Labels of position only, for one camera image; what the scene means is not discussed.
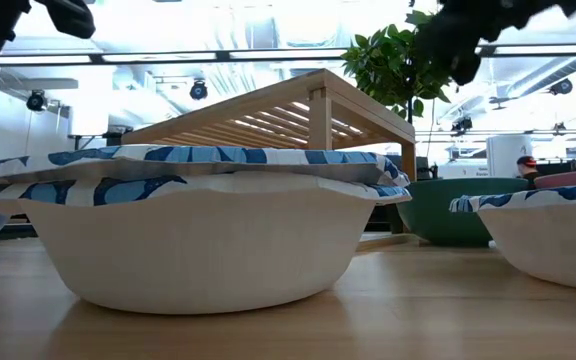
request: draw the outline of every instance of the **wooden table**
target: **wooden table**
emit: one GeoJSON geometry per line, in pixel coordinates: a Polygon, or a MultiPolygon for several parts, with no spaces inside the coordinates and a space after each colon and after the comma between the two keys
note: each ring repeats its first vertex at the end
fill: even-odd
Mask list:
{"type": "Polygon", "coordinates": [[[122,144],[343,149],[395,142],[411,180],[415,129],[322,69],[125,134],[122,144]]]}
{"type": "Polygon", "coordinates": [[[335,287],[239,314],[163,317],[78,301],[37,241],[0,242],[2,359],[576,359],[576,290],[484,250],[360,253],[335,287]]]}

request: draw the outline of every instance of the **slatted wooden shelf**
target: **slatted wooden shelf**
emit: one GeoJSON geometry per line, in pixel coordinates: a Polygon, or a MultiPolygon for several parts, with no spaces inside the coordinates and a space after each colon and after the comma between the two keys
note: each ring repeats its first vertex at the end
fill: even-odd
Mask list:
{"type": "Polygon", "coordinates": [[[343,149],[396,142],[414,180],[415,129],[322,69],[122,137],[123,144],[343,149]]]}

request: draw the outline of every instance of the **wall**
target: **wall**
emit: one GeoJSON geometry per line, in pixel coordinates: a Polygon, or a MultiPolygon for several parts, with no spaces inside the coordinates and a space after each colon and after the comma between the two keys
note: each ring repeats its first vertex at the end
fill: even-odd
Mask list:
{"type": "Polygon", "coordinates": [[[74,149],[70,119],[34,113],[25,101],[0,91],[0,159],[74,149]]]}

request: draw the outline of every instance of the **ceiling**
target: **ceiling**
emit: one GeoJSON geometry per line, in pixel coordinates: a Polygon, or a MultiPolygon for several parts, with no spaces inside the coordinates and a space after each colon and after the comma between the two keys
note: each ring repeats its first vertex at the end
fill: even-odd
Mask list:
{"type": "MultiPolygon", "coordinates": [[[[22,17],[15,29],[17,39],[6,45],[3,54],[346,47],[355,33],[369,35],[390,23],[406,27],[407,5],[404,0],[96,0],[91,10],[98,30],[92,40],[58,33],[43,6],[36,5],[22,17]]],[[[436,11],[437,5],[435,0],[417,0],[415,8],[436,11]]],[[[576,43],[576,17],[568,21],[553,8],[533,18],[522,31],[504,31],[498,43],[576,43]]],[[[473,118],[475,128],[486,130],[551,128],[560,121],[566,121],[569,129],[576,128],[576,71],[568,69],[576,70],[575,61],[573,57],[484,59],[473,83],[446,89],[452,101],[435,104],[434,122],[433,104],[426,104],[424,118],[416,121],[416,128],[449,130],[463,115],[473,118]],[[529,85],[555,79],[549,76],[557,72],[560,78],[573,81],[573,93],[558,97],[534,89],[527,93],[529,85]],[[491,97],[515,96],[519,98],[501,104],[502,110],[493,110],[498,105],[489,103],[491,97]]],[[[104,78],[102,73],[112,73],[114,91],[108,95],[111,122],[139,127],[322,67],[342,72],[339,61],[292,61],[16,67],[5,68],[2,77],[4,85],[38,78],[90,84],[104,78]],[[207,99],[190,98],[195,79],[206,81],[207,99]]],[[[82,91],[55,86],[48,95],[69,103],[76,102],[82,91]]]]}

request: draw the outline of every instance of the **patterned fabric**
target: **patterned fabric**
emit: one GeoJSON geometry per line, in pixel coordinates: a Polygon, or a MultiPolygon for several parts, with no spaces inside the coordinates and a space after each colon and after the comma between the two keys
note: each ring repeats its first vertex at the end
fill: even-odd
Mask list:
{"type": "Polygon", "coordinates": [[[566,204],[576,204],[576,186],[504,195],[463,196],[450,203],[450,211],[477,212],[480,210],[520,209],[566,204]]]}
{"type": "Polygon", "coordinates": [[[237,171],[290,172],[387,186],[409,184],[405,173],[386,157],[374,153],[157,145],[112,146],[4,159],[0,160],[0,184],[80,180],[87,176],[135,180],[237,171]]]}
{"type": "MultiPolygon", "coordinates": [[[[237,180],[237,174],[180,177],[161,176],[144,180],[116,180],[111,178],[63,180],[35,184],[0,184],[0,200],[27,199],[70,206],[103,206],[145,200],[180,191],[215,190],[242,193],[224,180],[237,180]]],[[[378,203],[390,203],[410,199],[404,188],[385,185],[349,184],[335,180],[309,177],[310,185],[378,203]]],[[[282,184],[265,181],[263,190],[254,192],[281,191],[282,184]]]]}

